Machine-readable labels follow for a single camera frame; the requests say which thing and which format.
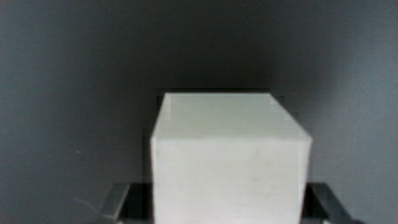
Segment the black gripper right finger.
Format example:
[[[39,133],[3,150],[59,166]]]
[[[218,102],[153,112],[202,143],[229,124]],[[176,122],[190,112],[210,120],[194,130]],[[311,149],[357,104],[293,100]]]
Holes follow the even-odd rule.
[[[332,224],[354,224],[354,218],[345,210],[332,189],[325,183],[311,183],[309,188],[320,202]]]

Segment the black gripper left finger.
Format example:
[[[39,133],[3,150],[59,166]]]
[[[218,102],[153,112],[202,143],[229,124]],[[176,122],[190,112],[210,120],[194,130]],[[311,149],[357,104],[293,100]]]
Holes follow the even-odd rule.
[[[117,224],[121,221],[121,211],[130,191],[130,184],[117,183],[105,198],[105,203],[99,209],[98,224]]]

